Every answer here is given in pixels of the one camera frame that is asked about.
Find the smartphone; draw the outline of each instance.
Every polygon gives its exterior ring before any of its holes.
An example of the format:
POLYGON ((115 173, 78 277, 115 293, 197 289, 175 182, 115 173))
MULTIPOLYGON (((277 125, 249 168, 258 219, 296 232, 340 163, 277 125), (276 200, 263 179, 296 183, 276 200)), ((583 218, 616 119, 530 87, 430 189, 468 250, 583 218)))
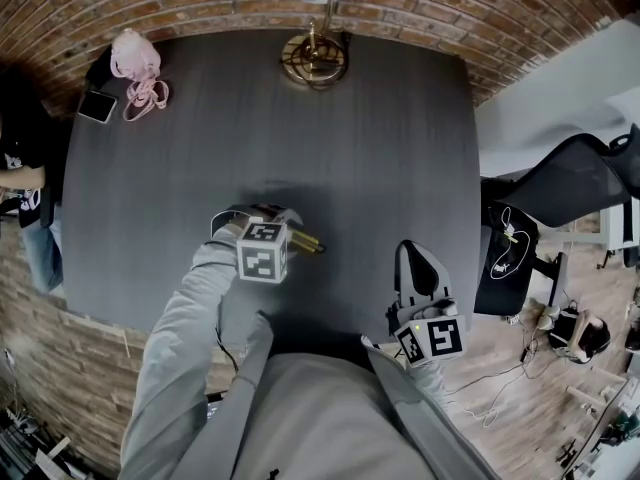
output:
POLYGON ((104 124, 109 121, 117 103, 118 99, 114 96, 96 91, 87 91, 84 93, 82 103, 80 103, 78 114, 104 124))

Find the table top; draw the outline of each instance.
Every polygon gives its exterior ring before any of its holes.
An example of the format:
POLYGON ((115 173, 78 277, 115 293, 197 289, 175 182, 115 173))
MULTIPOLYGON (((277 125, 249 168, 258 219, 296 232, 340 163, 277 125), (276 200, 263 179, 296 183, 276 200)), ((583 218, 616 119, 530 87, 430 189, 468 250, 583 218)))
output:
POLYGON ((157 44, 165 110, 125 122, 124 80, 108 124, 77 116, 63 197, 72 311, 150 330, 188 271, 211 217, 234 203, 295 209, 327 245, 280 286, 236 281, 223 339, 244 342, 257 310, 293 311, 388 341, 394 254, 403 239, 447 268, 473 312, 480 240, 478 148, 459 59, 356 36, 345 78, 325 91, 278 65, 290 31, 157 44))

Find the curved brick wall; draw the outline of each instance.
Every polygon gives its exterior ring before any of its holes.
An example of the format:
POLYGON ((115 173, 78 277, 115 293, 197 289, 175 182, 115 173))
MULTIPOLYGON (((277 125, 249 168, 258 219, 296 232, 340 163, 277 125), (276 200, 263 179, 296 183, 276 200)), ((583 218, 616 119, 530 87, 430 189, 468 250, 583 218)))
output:
MULTIPOLYGON (((629 0, 341 0, 333 28, 464 58, 484 101, 629 9, 629 0)), ((91 62, 125 27, 152 40, 300 28, 322 6, 296 0, 0 0, 0 61, 32 75, 62 113, 91 62)))

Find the floor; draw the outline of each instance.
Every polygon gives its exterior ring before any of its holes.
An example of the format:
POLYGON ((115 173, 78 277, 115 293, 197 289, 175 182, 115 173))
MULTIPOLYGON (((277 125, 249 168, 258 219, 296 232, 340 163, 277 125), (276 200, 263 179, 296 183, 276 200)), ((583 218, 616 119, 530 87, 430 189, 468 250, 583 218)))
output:
MULTIPOLYGON (((610 372, 624 370, 628 354, 624 339, 627 308, 638 282, 634 271, 614 257, 597 270, 603 251, 573 245, 567 293, 582 308, 603 317, 613 343, 594 360, 610 372)), ((539 252, 555 254, 551 245, 539 252)), ((482 375, 519 364, 523 342, 528 342, 548 296, 548 281, 535 277, 522 325, 509 326, 495 317, 475 315, 468 336, 469 351, 445 365, 447 390, 452 392, 482 375)), ((598 395, 607 384, 588 366, 567 363, 548 349, 544 336, 528 366, 485 379, 447 397, 453 421, 487 457, 502 478, 558 478, 554 462, 560 446, 572 433, 586 433, 592 420, 567 394, 569 385, 598 395), (482 417, 505 383, 515 380, 495 404, 496 413, 482 417), (478 420, 462 410, 474 412, 478 420)), ((114 328, 65 311, 63 299, 42 297, 30 286, 28 267, 15 222, 2 223, 0 239, 0 340, 15 359, 14 373, 20 402, 48 425, 50 431, 71 438, 73 450, 87 465, 107 477, 118 471, 118 450, 134 398, 135 382, 147 336, 132 329, 114 328)), ((240 351, 233 351, 241 359, 240 351)), ((227 358, 216 351, 208 391, 225 389, 233 378, 227 358)), ((8 387, 11 373, 0 362, 0 401, 15 403, 8 387)))

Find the black and white marker cube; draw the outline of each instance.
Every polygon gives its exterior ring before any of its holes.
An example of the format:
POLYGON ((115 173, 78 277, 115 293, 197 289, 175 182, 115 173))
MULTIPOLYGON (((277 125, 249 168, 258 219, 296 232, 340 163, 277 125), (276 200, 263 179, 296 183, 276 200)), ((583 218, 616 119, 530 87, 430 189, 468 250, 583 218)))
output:
POLYGON ((240 279, 279 284, 286 277, 286 224, 250 221, 237 247, 240 279))
POLYGON ((410 366, 464 354, 463 316, 411 320, 396 333, 410 366))

